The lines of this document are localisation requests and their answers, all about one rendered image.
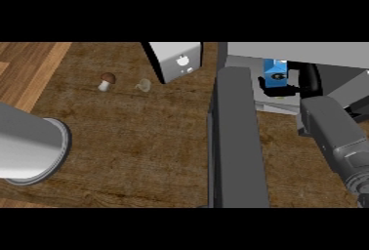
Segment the pale garlic bulb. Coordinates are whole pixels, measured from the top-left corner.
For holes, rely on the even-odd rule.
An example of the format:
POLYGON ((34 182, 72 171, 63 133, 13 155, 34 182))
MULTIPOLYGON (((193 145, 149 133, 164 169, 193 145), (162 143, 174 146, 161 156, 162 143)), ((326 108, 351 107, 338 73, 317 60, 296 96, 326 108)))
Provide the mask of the pale garlic bulb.
POLYGON ((146 78, 143 78, 139 82, 139 84, 136 85, 136 88, 143 91, 147 92, 152 88, 152 81, 146 78))

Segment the grey appliance with apple print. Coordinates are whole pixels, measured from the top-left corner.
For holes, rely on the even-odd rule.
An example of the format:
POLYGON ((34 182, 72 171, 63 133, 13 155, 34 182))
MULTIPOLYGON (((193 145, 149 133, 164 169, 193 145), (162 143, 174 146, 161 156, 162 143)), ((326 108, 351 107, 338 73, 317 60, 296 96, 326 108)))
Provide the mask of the grey appliance with apple print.
POLYGON ((141 46, 161 84, 201 68, 202 42, 143 42, 141 46))

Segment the grey microwave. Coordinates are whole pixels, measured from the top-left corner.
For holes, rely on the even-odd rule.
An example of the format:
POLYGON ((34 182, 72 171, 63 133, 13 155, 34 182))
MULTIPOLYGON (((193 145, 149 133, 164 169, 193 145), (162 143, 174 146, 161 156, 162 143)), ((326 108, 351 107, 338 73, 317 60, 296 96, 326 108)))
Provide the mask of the grey microwave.
POLYGON ((251 70, 255 107, 295 115, 299 95, 271 98, 260 88, 263 59, 313 63, 322 77, 323 95, 332 97, 357 122, 369 120, 369 42, 220 42, 217 69, 251 70))

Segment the brown mushroom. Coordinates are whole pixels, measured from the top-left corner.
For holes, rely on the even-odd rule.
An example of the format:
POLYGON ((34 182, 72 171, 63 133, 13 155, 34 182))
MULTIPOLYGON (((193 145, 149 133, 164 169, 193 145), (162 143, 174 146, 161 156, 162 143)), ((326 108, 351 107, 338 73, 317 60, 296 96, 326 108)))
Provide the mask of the brown mushroom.
POLYGON ((106 92, 109 89, 109 85, 113 84, 116 81, 116 77, 110 72, 105 72, 100 75, 100 84, 97 86, 97 90, 106 92))

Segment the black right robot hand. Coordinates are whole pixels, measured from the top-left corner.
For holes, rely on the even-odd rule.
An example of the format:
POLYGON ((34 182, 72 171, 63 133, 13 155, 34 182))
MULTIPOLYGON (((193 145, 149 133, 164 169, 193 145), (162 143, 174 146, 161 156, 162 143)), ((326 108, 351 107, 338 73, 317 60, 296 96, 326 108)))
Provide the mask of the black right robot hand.
POLYGON ((299 98, 311 98, 323 95, 322 78, 317 66, 308 62, 286 62, 288 71, 298 72, 296 85, 286 83, 285 87, 267 88, 264 75, 258 77, 260 87, 268 97, 292 97, 299 94, 299 98))

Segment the blue milk carton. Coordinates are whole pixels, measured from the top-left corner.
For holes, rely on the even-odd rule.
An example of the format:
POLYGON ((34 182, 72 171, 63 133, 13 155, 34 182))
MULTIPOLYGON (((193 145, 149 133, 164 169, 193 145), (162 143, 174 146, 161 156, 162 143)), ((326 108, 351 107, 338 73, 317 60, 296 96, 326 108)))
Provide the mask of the blue milk carton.
POLYGON ((265 87, 285 87, 288 83, 288 66, 285 60, 264 59, 265 87))

